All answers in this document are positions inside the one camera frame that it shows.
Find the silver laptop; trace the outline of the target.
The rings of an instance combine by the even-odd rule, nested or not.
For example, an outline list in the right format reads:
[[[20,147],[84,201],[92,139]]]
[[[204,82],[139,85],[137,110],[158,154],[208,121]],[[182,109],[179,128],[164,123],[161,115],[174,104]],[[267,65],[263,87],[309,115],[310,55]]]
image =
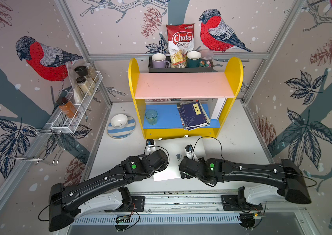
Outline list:
[[[154,181],[159,182],[172,179],[181,179],[179,164],[186,156],[185,147],[187,145],[193,146],[195,161],[198,161],[199,158],[205,157],[206,154],[202,142],[203,139],[198,141],[199,138],[200,136],[193,136],[167,140],[156,140],[155,145],[158,147],[153,147],[152,151],[155,149],[161,149],[169,156],[170,160],[169,165],[165,170],[153,175]]]

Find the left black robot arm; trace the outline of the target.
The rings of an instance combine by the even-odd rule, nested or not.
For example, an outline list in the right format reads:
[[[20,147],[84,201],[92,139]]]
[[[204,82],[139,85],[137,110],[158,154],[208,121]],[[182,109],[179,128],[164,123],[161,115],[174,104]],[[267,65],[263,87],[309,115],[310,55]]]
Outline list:
[[[100,210],[129,207],[132,198],[126,185],[165,170],[168,163],[168,153],[159,149],[149,155],[129,156],[114,168],[82,183],[53,185],[48,199],[48,230],[64,229],[75,219]]]

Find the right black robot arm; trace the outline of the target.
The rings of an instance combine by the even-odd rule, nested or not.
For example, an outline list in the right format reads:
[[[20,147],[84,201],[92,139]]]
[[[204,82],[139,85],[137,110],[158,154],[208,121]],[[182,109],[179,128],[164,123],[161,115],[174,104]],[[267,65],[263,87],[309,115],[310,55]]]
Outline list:
[[[214,158],[195,161],[185,157],[179,170],[183,179],[196,178],[211,187],[224,182],[257,183],[244,191],[247,203],[252,205],[278,198],[301,205],[312,202],[302,171],[289,159],[283,159],[280,164],[241,164]]]

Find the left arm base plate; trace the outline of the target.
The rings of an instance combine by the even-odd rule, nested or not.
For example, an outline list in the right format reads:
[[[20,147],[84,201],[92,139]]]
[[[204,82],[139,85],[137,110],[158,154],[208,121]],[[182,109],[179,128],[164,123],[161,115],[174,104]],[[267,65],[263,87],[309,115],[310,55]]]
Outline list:
[[[131,199],[122,199],[122,204],[117,209],[105,210],[105,212],[143,212],[145,196],[132,196]]]

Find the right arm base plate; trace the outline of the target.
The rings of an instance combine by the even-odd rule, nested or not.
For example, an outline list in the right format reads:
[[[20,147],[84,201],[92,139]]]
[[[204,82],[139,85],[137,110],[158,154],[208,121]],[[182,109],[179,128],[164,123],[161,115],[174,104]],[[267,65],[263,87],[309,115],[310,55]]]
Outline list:
[[[252,205],[246,201],[243,196],[238,195],[222,195],[221,202],[224,211],[240,211],[250,213],[251,211],[262,211],[262,204]]]

